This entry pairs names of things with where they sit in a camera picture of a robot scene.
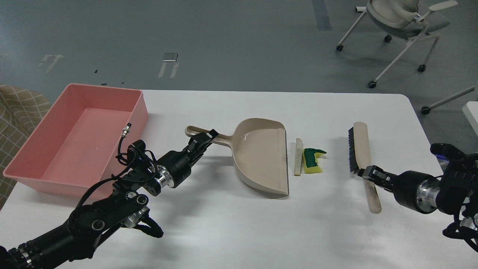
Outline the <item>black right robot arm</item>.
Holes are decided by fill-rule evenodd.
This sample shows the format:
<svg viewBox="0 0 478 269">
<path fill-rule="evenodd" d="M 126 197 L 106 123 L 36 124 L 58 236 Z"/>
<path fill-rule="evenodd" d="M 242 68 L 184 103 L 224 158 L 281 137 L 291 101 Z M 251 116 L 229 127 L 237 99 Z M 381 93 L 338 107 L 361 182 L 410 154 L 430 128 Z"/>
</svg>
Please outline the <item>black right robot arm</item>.
<svg viewBox="0 0 478 269">
<path fill-rule="evenodd" d="M 477 154 L 465 154 L 448 143 L 434 143 L 430 152 L 447 162 L 441 176 L 417 171 L 394 175 L 375 165 L 359 167 L 354 163 L 351 171 L 393 194 L 401 206 L 422 214 L 439 210 L 453 216 L 443 235 L 463 240 L 476 251 Z"/>
</svg>

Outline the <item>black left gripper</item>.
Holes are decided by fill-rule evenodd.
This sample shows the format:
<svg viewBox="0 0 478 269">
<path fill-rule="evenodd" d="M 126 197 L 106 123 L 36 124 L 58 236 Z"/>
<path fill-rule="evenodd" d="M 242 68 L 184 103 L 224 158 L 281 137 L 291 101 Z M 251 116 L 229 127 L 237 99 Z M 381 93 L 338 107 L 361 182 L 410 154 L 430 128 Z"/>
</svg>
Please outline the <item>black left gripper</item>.
<svg viewBox="0 0 478 269">
<path fill-rule="evenodd" d="M 191 167 L 204 155 L 208 147 L 218 136 L 214 129 L 193 135 L 183 151 L 169 151 L 157 160 L 157 165 L 164 167 L 171 176 L 171 188 L 178 187 L 191 175 Z"/>
</svg>

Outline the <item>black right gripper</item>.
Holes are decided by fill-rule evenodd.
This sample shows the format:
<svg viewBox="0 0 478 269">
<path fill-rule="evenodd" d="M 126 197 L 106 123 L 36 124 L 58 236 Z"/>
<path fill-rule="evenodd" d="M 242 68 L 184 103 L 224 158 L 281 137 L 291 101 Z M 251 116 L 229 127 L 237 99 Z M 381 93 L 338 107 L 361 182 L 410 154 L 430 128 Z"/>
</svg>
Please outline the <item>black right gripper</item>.
<svg viewBox="0 0 478 269">
<path fill-rule="evenodd" d="M 357 175 L 393 193 L 396 202 L 401 206 L 422 214 L 430 213 L 429 210 L 420 208 L 417 201 L 418 189 L 423 182 L 430 179 L 430 175 L 416 171 L 406 171 L 395 175 L 378 166 L 367 166 L 365 169 L 360 169 Z"/>
</svg>

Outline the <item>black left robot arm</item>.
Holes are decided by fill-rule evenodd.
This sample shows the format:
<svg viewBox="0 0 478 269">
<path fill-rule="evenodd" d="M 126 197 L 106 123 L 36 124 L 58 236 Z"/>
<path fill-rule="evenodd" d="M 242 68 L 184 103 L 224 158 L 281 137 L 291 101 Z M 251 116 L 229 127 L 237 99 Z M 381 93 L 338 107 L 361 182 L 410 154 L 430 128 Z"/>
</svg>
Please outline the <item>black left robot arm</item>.
<svg viewBox="0 0 478 269">
<path fill-rule="evenodd" d="M 157 196 L 164 187 L 179 186 L 217 136 L 214 129 L 200 131 L 184 149 L 167 152 L 158 160 L 142 140 L 130 144 L 127 152 L 117 155 L 125 169 L 90 187 L 62 225 L 17 248 L 1 247 L 1 268 L 54 269 L 65 262 L 90 259 L 120 228 L 161 238 L 162 228 L 149 215 L 149 197 L 138 189 Z"/>
</svg>

